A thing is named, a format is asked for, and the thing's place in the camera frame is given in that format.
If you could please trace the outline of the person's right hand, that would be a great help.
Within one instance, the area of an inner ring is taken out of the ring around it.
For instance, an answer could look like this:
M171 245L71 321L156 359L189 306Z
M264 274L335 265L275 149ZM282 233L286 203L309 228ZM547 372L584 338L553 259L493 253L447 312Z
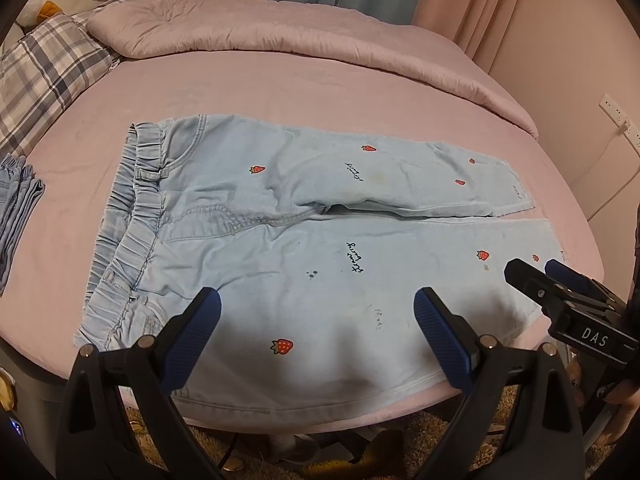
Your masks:
M582 367L578 356L573 356L566 368L574 398L581 410L585 401L582 392ZM591 445L611 445L627 430L639 409L639 382L624 380L605 399L605 422L598 422L584 437L585 448Z

